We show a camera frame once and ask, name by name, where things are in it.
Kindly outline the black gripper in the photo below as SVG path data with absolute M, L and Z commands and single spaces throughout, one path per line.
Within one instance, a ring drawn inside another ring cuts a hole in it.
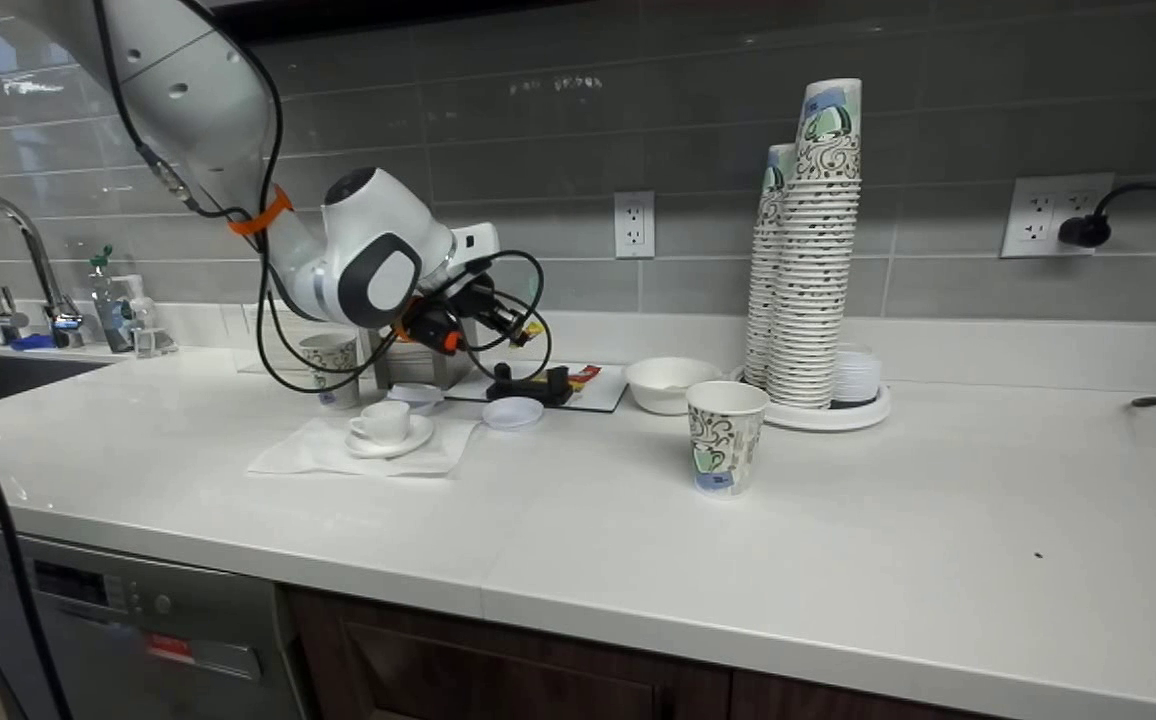
M 462 272 L 415 298 L 397 333 L 439 356 L 475 352 L 473 324 L 494 328 L 494 345 L 524 345 L 530 317 L 517 313 L 485 272 Z

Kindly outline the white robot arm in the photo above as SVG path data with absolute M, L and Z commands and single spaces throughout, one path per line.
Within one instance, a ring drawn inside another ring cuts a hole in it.
M 194 212 L 248 242 L 285 304 L 319 324 L 397 328 L 473 352 L 468 319 L 524 345 L 533 308 L 490 281 L 494 225 L 448 229 L 383 170 L 345 172 L 319 238 L 278 181 L 285 103 L 267 67 L 198 0 L 0 0 L 58 39 L 118 103 L 135 157 Z

